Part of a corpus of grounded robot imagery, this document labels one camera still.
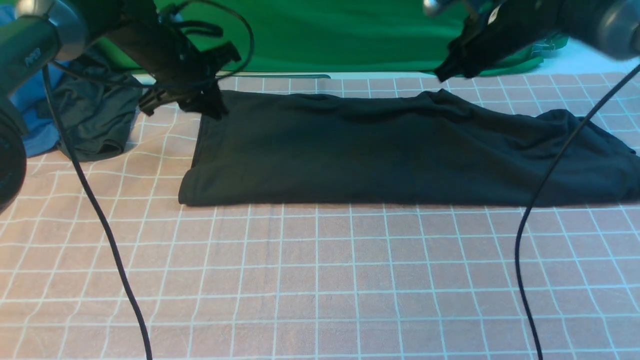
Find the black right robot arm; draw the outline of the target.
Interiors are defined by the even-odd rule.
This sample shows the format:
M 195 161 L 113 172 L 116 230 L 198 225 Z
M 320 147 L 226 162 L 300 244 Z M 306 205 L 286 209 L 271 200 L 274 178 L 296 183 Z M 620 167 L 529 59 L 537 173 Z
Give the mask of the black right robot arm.
M 554 35 L 575 39 L 614 60 L 639 55 L 637 0 L 465 0 L 461 34 L 434 75 L 475 78 Z

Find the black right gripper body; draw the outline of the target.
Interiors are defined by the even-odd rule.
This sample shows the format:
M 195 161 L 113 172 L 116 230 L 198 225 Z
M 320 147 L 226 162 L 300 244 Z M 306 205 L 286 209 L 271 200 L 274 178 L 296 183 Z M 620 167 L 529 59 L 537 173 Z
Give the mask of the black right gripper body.
M 467 17 L 461 34 L 447 46 L 448 55 L 433 73 L 440 82 L 462 76 L 472 79 L 501 61 L 498 43 L 486 34 L 489 16 Z

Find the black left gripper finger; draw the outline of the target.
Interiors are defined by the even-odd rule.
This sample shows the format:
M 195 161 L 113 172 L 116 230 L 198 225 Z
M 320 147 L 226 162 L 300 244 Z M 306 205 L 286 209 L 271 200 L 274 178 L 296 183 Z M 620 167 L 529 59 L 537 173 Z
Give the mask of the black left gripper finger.
M 218 85 L 208 85 L 199 91 L 192 101 L 192 111 L 214 120 L 222 120 L 228 114 Z

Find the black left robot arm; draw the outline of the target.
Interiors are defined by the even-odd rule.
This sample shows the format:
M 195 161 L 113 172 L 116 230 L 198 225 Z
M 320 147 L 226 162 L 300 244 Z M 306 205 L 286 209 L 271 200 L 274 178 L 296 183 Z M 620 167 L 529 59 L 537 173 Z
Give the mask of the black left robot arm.
M 16 3 L 16 19 L 1 28 L 2 210 L 14 202 L 26 177 L 21 137 L 28 128 L 10 96 L 40 70 L 77 59 L 100 38 L 109 39 L 155 80 L 138 102 L 147 116 L 169 103 L 212 118 L 226 114 L 217 73 L 231 62 L 240 63 L 238 71 L 246 68 L 255 49 L 253 30 L 244 24 L 249 35 L 245 58 L 231 42 L 198 50 L 184 28 L 212 38 L 222 38 L 224 32 L 214 23 L 177 20 L 176 15 L 190 4 L 185 0 L 158 11 L 152 0 Z

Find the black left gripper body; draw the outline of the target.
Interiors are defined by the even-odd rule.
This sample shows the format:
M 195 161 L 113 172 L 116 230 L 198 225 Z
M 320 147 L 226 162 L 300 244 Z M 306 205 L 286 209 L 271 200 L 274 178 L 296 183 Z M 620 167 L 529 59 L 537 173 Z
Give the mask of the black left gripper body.
M 218 85 L 217 72 L 241 59 L 236 46 L 227 41 L 206 51 L 190 47 L 179 50 L 176 55 L 165 52 L 144 60 L 141 67 L 156 82 L 153 89 L 139 99 L 138 107 L 147 116 L 153 116 L 158 107 L 177 103 L 184 112 L 195 113 L 193 100 L 199 91 L 208 85 Z

